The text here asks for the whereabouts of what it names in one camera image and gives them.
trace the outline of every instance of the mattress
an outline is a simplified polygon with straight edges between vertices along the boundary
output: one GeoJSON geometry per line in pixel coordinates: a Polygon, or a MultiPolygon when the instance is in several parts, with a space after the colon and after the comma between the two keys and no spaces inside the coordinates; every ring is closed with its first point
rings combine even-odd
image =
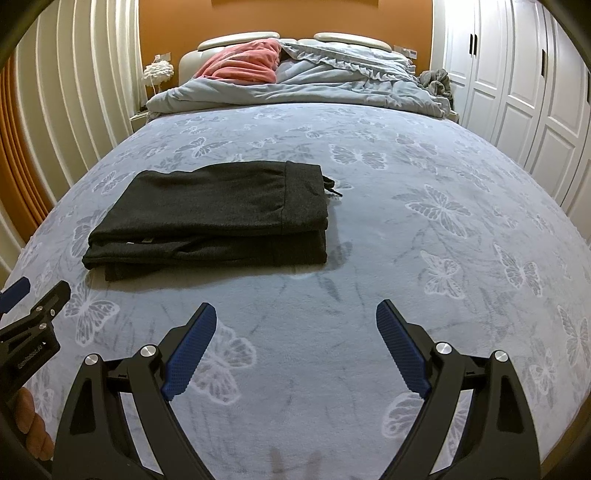
{"type": "MultiPolygon", "coordinates": [[[[12,272],[33,283],[25,315],[58,280],[61,351],[28,386],[52,436],[84,357],[158,343],[201,302],[216,334],[171,403],[217,479],[377,479],[422,400],[375,323],[391,299],[407,321],[461,353],[507,351],[545,457],[589,392],[591,253],[554,201],[508,157],[448,120],[363,105],[295,103],[158,118],[62,198],[12,272]],[[336,180],[319,267],[171,268],[106,283],[81,257],[133,176],[219,162],[319,164],[336,180]]],[[[125,405],[144,464],[158,469],[125,405]]],[[[463,394],[436,468],[451,461],[463,394]]]]}

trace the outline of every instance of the headboard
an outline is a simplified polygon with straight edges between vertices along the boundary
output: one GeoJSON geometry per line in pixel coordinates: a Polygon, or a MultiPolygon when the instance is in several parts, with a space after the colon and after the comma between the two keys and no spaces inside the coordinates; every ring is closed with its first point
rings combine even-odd
{"type": "MultiPolygon", "coordinates": [[[[210,59],[219,51],[222,51],[224,48],[263,38],[280,38],[280,35],[277,32],[247,32],[212,38],[211,40],[202,42],[197,47],[197,50],[190,51],[180,60],[178,64],[178,84],[182,85],[183,83],[188,82],[193,77],[193,75],[195,75],[195,72],[198,71],[206,61],[208,61],[208,59],[210,59]]],[[[309,45],[319,43],[329,43],[334,45],[346,44],[349,48],[354,48],[356,50],[377,49],[387,51],[395,55],[397,54],[396,52],[392,51],[392,47],[386,42],[376,40],[375,38],[345,33],[322,32],[314,35],[314,38],[304,38],[299,40],[299,42],[309,45]]]]}

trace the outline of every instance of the wardrobe door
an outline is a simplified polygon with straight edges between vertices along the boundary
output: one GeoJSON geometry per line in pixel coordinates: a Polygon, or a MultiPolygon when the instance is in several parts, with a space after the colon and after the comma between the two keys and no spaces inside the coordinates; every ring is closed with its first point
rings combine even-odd
{"type": "Polygon", "coordinates": [[[587,67],[552,15],[548,75],[540,124],[525,169],[561,205],[579,166],[589,129],[587,67]]]}
{"type": "Polygon", "coordinates": [[[591,242],[591,138],[587,139],[583,156],[574,181],[562,204],[566,215],[579,229],[579,233],[591,242]]]}
{"type": "Polygon", "coordinates": [[[464,116],[475,42],[477,0],[446,0],[446,48],[443,68],[447,70],[454,96],[453,109],[464,116]]]}
{"type": "Polygon", "coordinates": [[[490,141],[501,105],[508,36],[509,0],[476,3],[474,64],[462,125],[490,141]]]}
{"type": "Polygon", "coordinates": [[[491,143],[523,167],[542,112],[548,41],[540,3],[513,0],[508,14],[506,81],[491,143]]]}

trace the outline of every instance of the black pants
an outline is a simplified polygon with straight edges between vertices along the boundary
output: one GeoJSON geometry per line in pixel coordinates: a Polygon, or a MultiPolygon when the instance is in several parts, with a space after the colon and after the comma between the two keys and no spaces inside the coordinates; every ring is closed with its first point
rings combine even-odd
{"type": "Polygon", "coordinates": [[[326,262],[328,211],[318,165],[253,161],[143,171],[90,234],[82,262],[108,281],[165,265],[326,262]]]}

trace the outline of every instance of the human hand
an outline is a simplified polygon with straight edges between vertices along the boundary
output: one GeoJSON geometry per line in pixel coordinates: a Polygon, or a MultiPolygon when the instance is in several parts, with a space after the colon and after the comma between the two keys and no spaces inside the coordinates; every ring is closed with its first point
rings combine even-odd
{"type": "Polygon", "coordinates": [[[45,430],[44,420],[35,413],[33,395],[24,387],[17,392],[14,420],[18,429],[27,435],[26,447],[33,457],[43,461],[53,457],[53,441],[45,430]]]}

